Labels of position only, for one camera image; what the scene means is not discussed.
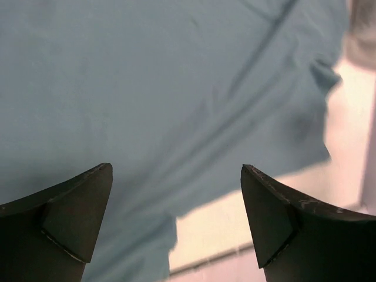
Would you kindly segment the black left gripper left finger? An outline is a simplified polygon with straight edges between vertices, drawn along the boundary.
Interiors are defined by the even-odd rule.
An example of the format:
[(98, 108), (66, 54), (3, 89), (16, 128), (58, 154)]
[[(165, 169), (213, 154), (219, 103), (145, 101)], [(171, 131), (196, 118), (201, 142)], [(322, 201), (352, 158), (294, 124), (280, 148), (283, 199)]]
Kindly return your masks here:
[(109, 200), (113, 167), (98, 166), (1, 205), (1, 281), (81, 281)]

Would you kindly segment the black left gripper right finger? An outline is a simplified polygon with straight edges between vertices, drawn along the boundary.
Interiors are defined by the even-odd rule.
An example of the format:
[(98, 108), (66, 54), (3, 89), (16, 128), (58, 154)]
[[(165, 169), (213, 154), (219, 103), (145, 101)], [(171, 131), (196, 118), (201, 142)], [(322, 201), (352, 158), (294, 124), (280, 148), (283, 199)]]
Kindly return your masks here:
[(375, 281), (375, 217), (322, 202), (254, 166), (241, 191), (267, 281)]

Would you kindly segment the teal blue t-shirt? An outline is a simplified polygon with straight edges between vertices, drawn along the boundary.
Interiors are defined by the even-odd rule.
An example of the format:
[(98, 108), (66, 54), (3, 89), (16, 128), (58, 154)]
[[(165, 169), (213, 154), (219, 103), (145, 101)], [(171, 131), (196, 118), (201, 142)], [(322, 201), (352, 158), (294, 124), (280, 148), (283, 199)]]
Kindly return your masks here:
[(176, 219), (326, 161), (345, 1), (2, 1), (1, 199), (113, 166), (84, 281), (169, 273)]

